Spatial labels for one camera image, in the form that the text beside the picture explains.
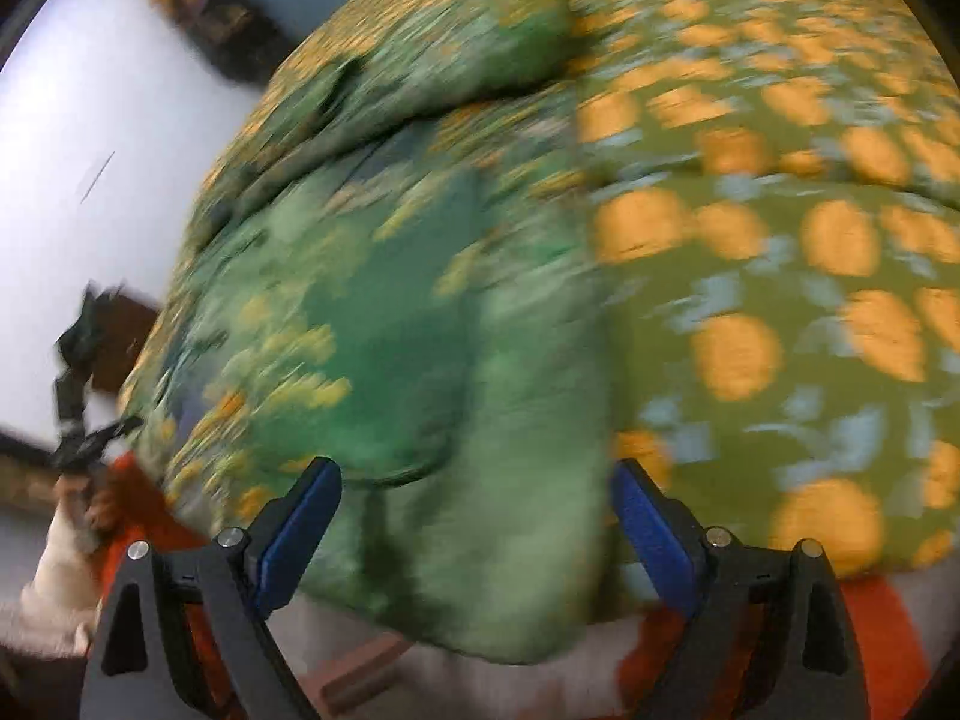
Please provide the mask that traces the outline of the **person's left hand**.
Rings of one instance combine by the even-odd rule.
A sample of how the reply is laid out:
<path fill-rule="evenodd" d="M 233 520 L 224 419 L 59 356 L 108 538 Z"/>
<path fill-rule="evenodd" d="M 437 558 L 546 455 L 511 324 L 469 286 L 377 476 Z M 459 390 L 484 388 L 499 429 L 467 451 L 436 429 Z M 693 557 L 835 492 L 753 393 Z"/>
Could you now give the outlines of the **person's left hand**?
<path fill-rule="evenodd" d="M 62 473 L 55 494 L 75 532 L 83 554 L 93 556 L 119 522 L 116 484 L 109 466 L 96 465 L 89 472 Z"/>

